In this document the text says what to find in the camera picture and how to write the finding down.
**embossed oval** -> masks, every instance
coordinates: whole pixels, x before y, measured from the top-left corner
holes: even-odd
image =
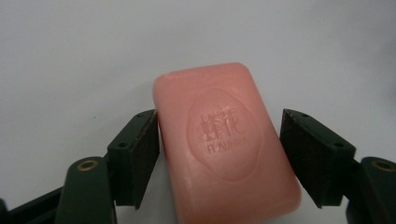
[[[238,181],[254,171],[262,131],[244,104],[229,93],[209,90],[199,96],[187,129],[191,153],[218,178]]]

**pink soap bar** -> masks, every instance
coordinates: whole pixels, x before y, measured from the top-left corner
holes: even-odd
[[[248,69],[226,63],[154,83],[179,223],[260,223],[300,187]]]

